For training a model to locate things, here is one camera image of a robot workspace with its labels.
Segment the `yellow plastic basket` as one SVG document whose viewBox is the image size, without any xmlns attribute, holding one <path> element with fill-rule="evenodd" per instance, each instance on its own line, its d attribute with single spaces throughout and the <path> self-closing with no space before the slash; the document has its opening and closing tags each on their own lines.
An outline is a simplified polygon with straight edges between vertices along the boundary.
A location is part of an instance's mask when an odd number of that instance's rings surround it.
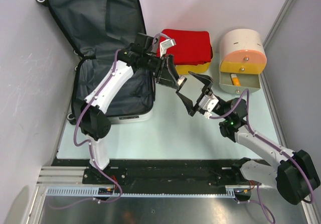
<svg viewBox="0 0 321 224">
<path fill-rule="evenodd" d="M 174 58 L 175 68 L 179 75 L 186 75 L 189 72 L 204 73 L 206 72 L 214 57 L 213 48 L 209 50 L 188 52 L 184 54 L 178 54 Z"/>
</svg>

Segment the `red item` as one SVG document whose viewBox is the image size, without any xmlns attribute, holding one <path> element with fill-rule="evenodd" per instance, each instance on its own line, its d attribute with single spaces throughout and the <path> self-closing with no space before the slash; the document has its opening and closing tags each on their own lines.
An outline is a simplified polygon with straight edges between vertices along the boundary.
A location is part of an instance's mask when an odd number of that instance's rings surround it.
<svg viewBox="0 0 321 224">
<path fill-rule="evenodd" d="M 213 58 L 210 34 L 207 31 L 164 29 L 163 34 L 174 39 L 176 45 L 167 49 L 174 56 L 174 65 L 203 65 Z"/>
</svg>

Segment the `orange capped white tube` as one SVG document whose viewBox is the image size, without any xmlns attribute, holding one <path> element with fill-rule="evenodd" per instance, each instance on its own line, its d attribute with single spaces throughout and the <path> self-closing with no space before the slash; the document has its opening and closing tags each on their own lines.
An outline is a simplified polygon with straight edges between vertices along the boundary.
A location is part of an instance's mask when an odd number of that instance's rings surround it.
<svg viewBox="0 0 321 224">
<path fill-rule="evenodd" d="M 230 74 L 232 84 L 234 86 L 241 86 L 238 76 L 235 73 Z"/>
</svg>

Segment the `round pastel drawer box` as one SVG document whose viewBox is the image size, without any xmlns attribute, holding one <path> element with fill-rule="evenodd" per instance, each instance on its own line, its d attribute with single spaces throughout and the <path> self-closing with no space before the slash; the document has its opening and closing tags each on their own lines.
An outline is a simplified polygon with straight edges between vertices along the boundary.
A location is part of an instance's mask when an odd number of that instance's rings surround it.
<svg viewBox="0 0 321 224">
<path fill-rule="evenodd" d="M 227 32 L 219 44 L 219 86 L 227 93 L 251 93 L 261 89 L 259 75 L 267 58 L 260 34 L 251 29 L 235 29 Z M 241 86 L 234 86 L 230 74 L 235 73 Z"/>
</svg>

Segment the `space print kids suitcase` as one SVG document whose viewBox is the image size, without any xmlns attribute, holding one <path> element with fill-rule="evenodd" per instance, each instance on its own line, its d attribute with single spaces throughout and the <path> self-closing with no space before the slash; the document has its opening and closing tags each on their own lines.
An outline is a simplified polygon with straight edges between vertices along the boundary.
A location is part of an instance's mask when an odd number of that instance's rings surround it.
<svg viewBox="0 0 321 224">
<path fill-rule="evenodd" d="M 80 62 L 75 68 L 71 118 L 111 69 L 115 52 L 145 33 L 139 0 L 36 0 L 46 6 Z"/>
</svg>

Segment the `small white barcode box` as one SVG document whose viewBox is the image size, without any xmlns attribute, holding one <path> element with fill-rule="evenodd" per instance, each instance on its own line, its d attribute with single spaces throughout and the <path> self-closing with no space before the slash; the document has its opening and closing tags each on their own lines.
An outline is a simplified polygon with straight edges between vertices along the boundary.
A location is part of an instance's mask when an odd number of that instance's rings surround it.
<svg viewBox="0 0 321 224">
<path fill-rule="evenodd" d="M 187 81 L 187 78 L 185 76 L 181 75 L 177 80 L 178 87 L 183 86 L 186 81 Z"/>
</svg>

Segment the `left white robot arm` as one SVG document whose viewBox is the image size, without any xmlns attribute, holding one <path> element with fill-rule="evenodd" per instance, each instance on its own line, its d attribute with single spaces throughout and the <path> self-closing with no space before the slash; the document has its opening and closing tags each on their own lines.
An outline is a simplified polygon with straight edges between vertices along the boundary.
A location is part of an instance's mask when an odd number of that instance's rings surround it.
<svg viewBox="0 0 321 224">
<path fill-rule="evenodd" d="M 111 69 L 86 96 L 86 105 L 75 129 L 81 130 L 88 137 L 86 142 L 89 144 L 91 164 L 96 168 L 93 177 L 99 183 L 104 184 L 111 177 L 110 170 L 106 168 L 110 159 L 102 139 L 111 128 L 106 112 L 112 100 L 139 69 L 150 71 L 155 82 L 160 85 L 180 89 L 183 80 L 176 71 L 173 55 L 167 54 L 167 50 L 175 45 L 176 41 L 164 33 L 158 33 L 154 37 L 137 34 L 134 43 L 115 52 Z"/>
</svg>

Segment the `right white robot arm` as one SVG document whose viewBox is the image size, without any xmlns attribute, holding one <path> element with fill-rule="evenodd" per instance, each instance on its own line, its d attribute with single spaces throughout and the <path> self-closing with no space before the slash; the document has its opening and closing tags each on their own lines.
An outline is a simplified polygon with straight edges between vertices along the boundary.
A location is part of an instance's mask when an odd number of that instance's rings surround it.
<svg viewBox="0 0 321 224">
<path fill-rule="evenodd" d="M 271 141 L 254 130 L 249 122 L 249 90 L 245 89 L 237 98 L 225 101 L 212 91 L 213 80 L 203 74 L 191 72 L 191 76 L 204 86 L 196 103 L 181 94 L 186 77 L 177 78 L 177 96 L 182 100 L 190 116 L 200 113 L 206 119 L 221 120 L 220 133 L 234 143 L 242 145 L 260 156 L 266 164 L 249 158 L 237 162 L 231 172 L 236 184 L 253 180 L 276 188 L 289 203 L 313 203 L 314 190 L 320 186 L 320 179 L 311 159 L 304 150 L 294 151 Z"/>
</svg>

